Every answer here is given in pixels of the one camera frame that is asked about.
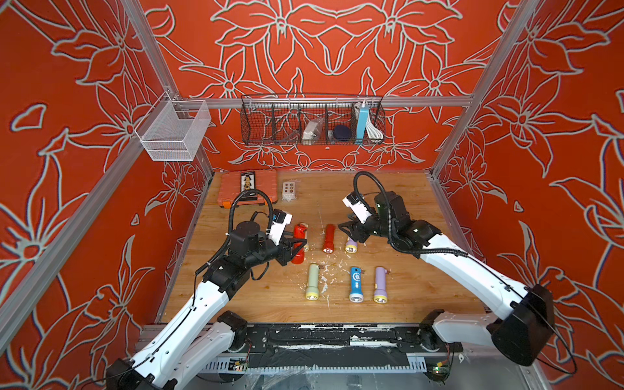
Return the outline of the red flashlight front row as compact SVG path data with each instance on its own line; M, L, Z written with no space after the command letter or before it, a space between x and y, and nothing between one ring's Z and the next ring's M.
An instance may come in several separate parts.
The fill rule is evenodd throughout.
M294 257L292 264L302 264L305 261L305 254L308 250L307 244L308 225L305 223L297 224L293 231L293 238L297 241L294 246Z

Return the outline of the red flashlight row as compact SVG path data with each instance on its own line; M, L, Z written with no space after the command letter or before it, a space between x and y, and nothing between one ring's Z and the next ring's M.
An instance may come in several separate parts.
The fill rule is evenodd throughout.
M292 264L302 264L305 261L305 254L308 250L307 244L308 225L305 223L297 224L293 231L293 238L297 241L294 246L294 257Z
M335 224L328 224L325 227L323 252L326 254L332 254L335 251L335 244L334 244L335 232L336 232Z

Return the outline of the purple flashlight back row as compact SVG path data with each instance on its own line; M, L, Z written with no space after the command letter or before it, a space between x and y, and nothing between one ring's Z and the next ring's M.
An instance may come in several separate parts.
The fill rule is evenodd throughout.
M355 240L350 239L350 238L347 240L347 242L346 242L346 244L344 246L345 246L344 251L346 253L348 253L348 254L350 254L350 253L355 254L358 251L358 248L357 248L358 244L357 244L357 242Z

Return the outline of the red flashlight back row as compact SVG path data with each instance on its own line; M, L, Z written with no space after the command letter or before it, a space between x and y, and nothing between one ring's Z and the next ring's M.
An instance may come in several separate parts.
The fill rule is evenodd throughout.
M332 254L335 251L335 244L334 244L335 232L336 232L335 224L328 224L325 227L323 252L326 254Z

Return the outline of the green flashlight front row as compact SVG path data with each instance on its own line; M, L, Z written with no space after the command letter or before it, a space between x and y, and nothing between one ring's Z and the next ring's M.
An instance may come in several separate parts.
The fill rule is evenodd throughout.
M308 269L308 279L305 291L305 298L309 301L316 301L319 299L319 265L312 263Z

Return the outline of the blue flashlight front row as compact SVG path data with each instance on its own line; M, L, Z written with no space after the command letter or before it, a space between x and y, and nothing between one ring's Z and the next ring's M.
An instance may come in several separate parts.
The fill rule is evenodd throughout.
M360 303L364 300L362 292L362 270L355 266L350 268L349 300L352 303Z

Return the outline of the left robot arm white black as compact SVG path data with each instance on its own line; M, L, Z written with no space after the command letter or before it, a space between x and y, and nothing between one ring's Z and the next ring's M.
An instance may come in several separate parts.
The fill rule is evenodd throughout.
M235 224L237 203L232 203L225 241L196 270L192 296L143 349L107 369L103 381L108 389L183 389L220 354L244 348L248 323L225 310L226 305L248 280L257 278L255 267L271 261L285 266L306 244L286 232L292 216L275 209L263 191L245 190L237 199L252 196L266 202L266 228L253 219Z

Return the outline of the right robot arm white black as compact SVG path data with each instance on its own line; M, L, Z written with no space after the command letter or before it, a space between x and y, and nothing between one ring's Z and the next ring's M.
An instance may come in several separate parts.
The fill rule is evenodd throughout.
M343 203L352 211L338 228L364 243L383 237L398 253L411 255L443 271L474 294L487 314L454 314L434 310L419 325L423 349L436 352L455 343L497 349L520 366L529 367L555 334L553 295L494 270L462 250L438 227L412 219L401 196L388 192L370 172L354 176L354 190Z

